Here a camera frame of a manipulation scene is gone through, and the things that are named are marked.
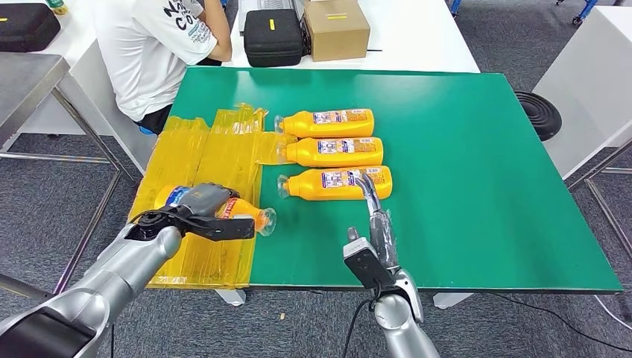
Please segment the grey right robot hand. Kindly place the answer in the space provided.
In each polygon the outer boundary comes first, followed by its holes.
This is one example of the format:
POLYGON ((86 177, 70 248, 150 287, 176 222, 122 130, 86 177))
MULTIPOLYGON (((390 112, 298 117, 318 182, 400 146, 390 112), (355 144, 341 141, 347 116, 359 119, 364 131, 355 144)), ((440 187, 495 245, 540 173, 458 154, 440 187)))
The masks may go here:
POLYGON ((381 266, 395 274, 400 269, 396 251, 396 236, 392 226, 390 214, 382 209, 375 184, 368 173, 356 179, 367 202, 369 212, 369 239, 361 237, 355 227, 347 228, 347 244, 343 247, 344 262, 348 266, 353 255, 364 249, 373 249, 373 253, 381 266))

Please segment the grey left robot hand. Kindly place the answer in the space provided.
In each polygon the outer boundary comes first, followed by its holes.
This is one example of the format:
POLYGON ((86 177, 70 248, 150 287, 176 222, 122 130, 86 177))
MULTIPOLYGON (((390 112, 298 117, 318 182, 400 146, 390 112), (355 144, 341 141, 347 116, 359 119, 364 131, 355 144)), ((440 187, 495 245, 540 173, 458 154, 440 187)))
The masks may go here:
POLYGON ((216 211, 230 198, 239 198, 234 189, 215 183, 200 183, 189 189, 178 201, 193 216, 214 217, 216 211))

